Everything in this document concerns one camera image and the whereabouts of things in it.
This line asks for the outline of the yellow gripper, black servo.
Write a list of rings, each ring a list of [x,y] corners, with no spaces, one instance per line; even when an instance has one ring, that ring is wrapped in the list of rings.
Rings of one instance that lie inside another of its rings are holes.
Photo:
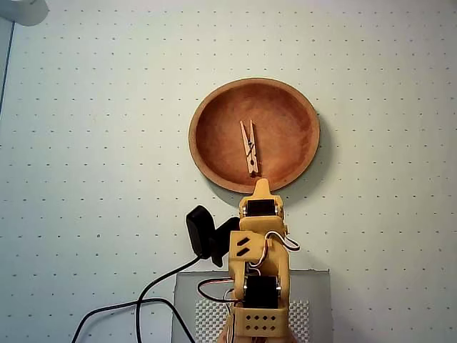
[[[271,195],[267,178],[258,179],[253,195],[241,199],[239,213],[241,231],[262,235],[275,231],[283,237],[288,233],[284,223],[282,198],[278,195]]]

